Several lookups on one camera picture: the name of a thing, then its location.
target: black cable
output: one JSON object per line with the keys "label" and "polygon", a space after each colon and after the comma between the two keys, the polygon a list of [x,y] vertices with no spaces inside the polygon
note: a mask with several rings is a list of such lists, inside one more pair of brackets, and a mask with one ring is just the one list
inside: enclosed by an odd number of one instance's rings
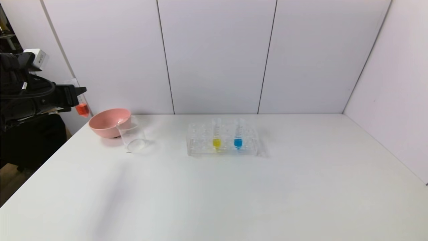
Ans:
{"label": "black cable", "polygon": [[[64,109],[56,110],[57,113],[69,112],[69,111],[71,111],[71,107],[67,107],[67,108],[64,108]],[[50,115],[51,112],[55,112],[55,111],[49,111],[49,112],[45,112],[43,114],[37,114],[37,115],[29,116],[29,117],[24,117],[24,118],[21,118],[20,120],[18,120],[16,122],[19,123],[19,124],[22,124],[22,123],[25,123],[25,122],[28,122],[28,121],[37,120],[39,118],[42,118],[42,117]]]}
{"label": "black cable", "polygon": [[49,81],[49,80],[47,80],[45,78],[42,78],[40,76],[37,76],[37,78],[40,78],[40,79],[42,79],[44,81],[47,81],[51,85],[51,88],[49,90],[47,90],[47,91],[40,92],[40,93],[33,93],[33,94],[27,93],[27,94],[23,94],[23,95],[20,95],[20,94],[15,94],[15,95],[0,95],[0,99],[30,99],[30,98],[38,98],[38,97],[43,97],[43,96],[46,96],[48,94],[51,94],[51,93],[53,93],[55,91],[55,84],[52,81]]}
{"label": "black cable", "polygon": [[[19,96],[25,93],[25,89],[22,89],[21,92],[19,92]],[[2,107],[2,110],[7,109],[11,104],[15,103],[17,99],[12,99],[9,101],[5,106]]]}

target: yellow liquid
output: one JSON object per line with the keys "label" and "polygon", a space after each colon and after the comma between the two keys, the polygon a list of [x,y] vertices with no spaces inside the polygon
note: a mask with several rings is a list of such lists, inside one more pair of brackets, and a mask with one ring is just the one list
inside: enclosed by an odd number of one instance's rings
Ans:
{"label": "yellow liquid", "polygon": [[220,146],[221,146],[221,140],[220,140],[220,139],[217,139],[217,138],[214,138],[214,139],[213,139],[213,146],[214,146],[216,149],[220,148]]}

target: white wall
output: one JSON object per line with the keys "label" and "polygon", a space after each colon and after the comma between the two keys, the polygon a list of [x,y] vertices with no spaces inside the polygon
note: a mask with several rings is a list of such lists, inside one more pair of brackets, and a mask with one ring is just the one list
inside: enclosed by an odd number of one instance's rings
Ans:
{"label": "white wall", "polygon": [[428,1],[394,0],[345,109],[428,183]]}
{"label": "white wall", "polygon": [[256,114],[275,0],[161,0],[177,114]]}
{"label": "white wall", "polygon": [[[41,48],[49,55],[43,71],[37,72],[37,75],[57,84],[72,79],[72,72],[55,40],[41,2],[1,0],[0,3],[22,48]],[[76,133],[89,120],[81,117],[75,108],[60,115],[71,134]]]}
{"label": "white wall", "polygon": [[259,113],[342,113],[390,0],[278,0]]}
{"label": "white wall", "polygon": [[45,0],[94,114],[172,114],[156,0]]}

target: test tube with yellow liquid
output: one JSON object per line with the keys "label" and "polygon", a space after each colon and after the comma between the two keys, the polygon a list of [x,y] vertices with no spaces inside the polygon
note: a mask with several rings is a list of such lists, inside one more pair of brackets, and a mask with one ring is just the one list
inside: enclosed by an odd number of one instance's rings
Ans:
{"label": "test tube with yellow liquid", "polygon": [[221,119],[217,118],[213,120],[213,147],[218,150],[221,147],[221,138],[220,138],[220,126]]}

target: wooden floor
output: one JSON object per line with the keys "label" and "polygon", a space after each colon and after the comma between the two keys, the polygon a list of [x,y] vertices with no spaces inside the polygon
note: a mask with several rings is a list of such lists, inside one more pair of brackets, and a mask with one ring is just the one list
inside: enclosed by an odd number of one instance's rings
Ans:
{"label": "wooden floor", "polygon": [[18,166],[6,164],[0,169],[0,207],[27,181],[34,171],[18,171]]}

